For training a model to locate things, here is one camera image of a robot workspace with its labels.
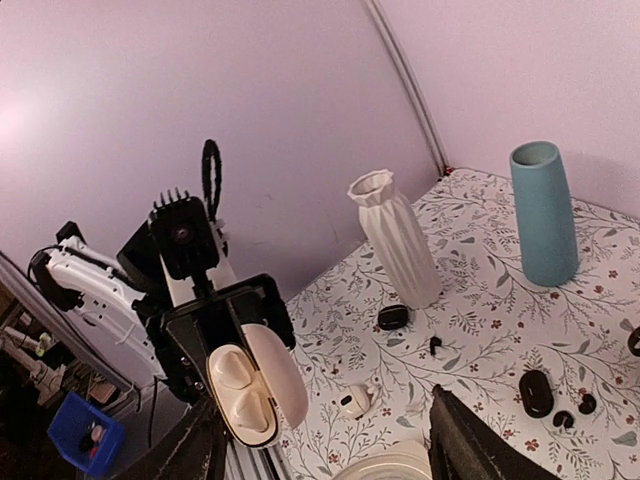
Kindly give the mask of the white earbud charging case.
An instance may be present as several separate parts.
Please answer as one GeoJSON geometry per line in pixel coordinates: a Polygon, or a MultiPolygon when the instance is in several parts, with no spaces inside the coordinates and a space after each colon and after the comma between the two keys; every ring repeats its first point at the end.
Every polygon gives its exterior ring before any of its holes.
{"type": "Polygon", "coordinates": [[[228,343],[207,360],[213,398],[231,435],[248,448],[273,445],[309,411],[307,390],[282,340],[260,324],[241,327],[246,344],[228,343]]]}

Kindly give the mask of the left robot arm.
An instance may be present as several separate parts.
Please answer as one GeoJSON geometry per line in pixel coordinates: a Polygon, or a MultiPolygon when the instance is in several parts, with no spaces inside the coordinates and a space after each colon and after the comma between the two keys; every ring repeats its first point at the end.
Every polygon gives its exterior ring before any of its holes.
{"type": "Polygon", "coordinates": [[[275,280],[237,279],[205,221],[142,225],[117,259],[68,222],[30,263],[43,296],[146,366],[148,382],[211,409],[216,437],[273,445],[309,410],[275,280]]]}

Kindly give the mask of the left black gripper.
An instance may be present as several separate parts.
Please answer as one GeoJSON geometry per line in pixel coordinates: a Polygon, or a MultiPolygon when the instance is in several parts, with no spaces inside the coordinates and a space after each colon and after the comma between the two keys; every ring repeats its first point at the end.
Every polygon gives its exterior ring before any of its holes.
{"type": "MultiPolygon", "coordinates": [[[[296,346],[294,327],[277,283],[263,273],[149,318],[149,338],[180,401],[209,393],[204,360],[226,344],[244,347],[240,327],[258,324],[285,347],[296,346]]],[[[212,400],[200,400],[149,453],[110,479],[223,479],[228,436],[212,400]]]]}

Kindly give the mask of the black oval earbud case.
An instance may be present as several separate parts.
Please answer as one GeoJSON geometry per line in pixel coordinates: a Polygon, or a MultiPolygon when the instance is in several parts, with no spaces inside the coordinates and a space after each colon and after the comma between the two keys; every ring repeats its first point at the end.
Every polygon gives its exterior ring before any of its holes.
{"type": "Polygon", "coordinates": [[[519,380],[519,392],[525,413],[539,419],[551,413],[554,407],[551,386],[544,372],[530,370],[519,380]]]}

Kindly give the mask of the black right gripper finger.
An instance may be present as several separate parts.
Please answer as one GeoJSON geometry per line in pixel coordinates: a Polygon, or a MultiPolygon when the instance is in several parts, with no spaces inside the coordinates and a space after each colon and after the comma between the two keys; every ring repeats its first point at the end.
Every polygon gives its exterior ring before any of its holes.
{"type": "Polygon", "coordinates": [[[436,385],[432,396],[428,455],[434,479],[556,479],[509,446],[453,392],[436,385]]]}

